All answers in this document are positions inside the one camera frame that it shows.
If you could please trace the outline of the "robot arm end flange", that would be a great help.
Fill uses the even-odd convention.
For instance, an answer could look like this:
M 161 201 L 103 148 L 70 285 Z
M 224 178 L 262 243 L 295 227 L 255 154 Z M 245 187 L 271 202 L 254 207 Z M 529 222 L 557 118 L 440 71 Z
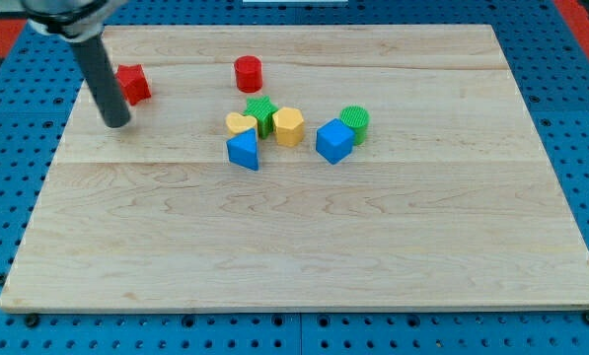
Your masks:
M 98 35 L 127 0 L 21 0 L 29 25 L 44 36 L 81 42 Z

